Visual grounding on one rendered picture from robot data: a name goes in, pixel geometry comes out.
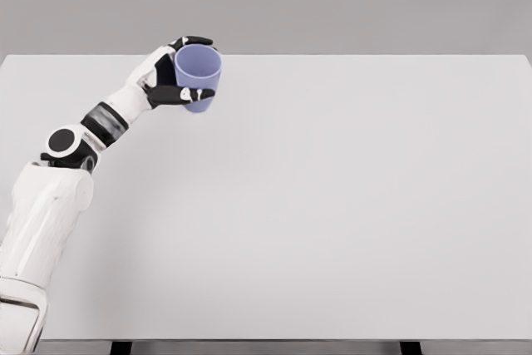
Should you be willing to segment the lavender blue plastic cup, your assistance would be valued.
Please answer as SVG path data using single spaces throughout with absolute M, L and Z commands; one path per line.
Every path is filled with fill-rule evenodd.
M 173 61 L 179 86 L 217 91 L 222 59 L 215 49 L 200 44 L 185 45 L 176 52 Z

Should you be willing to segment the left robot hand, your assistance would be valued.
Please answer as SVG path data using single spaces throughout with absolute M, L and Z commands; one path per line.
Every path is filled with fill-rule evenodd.
M 200 44 L 214 47 L 205 37 L 184 36 L 153 51 L 130 75 L 128 82 L 137 85 L 147 96 L 151 107 L 184 106 L 193 113 L 207 111 L 215 96 L 212 89 L 179 86 L 175 76 L 174 55 L 183 46 Z

